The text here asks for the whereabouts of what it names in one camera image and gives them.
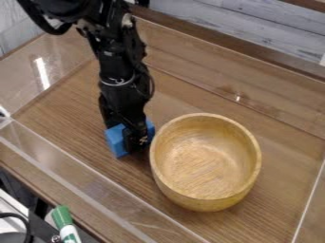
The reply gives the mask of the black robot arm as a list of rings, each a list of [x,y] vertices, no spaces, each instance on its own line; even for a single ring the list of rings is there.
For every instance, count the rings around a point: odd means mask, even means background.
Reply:
[[[154,124],[145,106],[155,85],[143,63],[146,44],[125,0],[16,0],[40,29],[63,35],[75,28],[99,62],[99,108],[107,143],[119,157],[146,147]]]

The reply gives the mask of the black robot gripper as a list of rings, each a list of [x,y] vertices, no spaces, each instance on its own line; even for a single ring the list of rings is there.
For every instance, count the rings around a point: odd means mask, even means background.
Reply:
[[[141,150],[150,141],[145,123],[145,105],[153,97],[151,81],[146,74],[133,74],[129,79],[102,78],[99,80],[99,109],[107,128],[121,123],[125,149],[129,153]]]

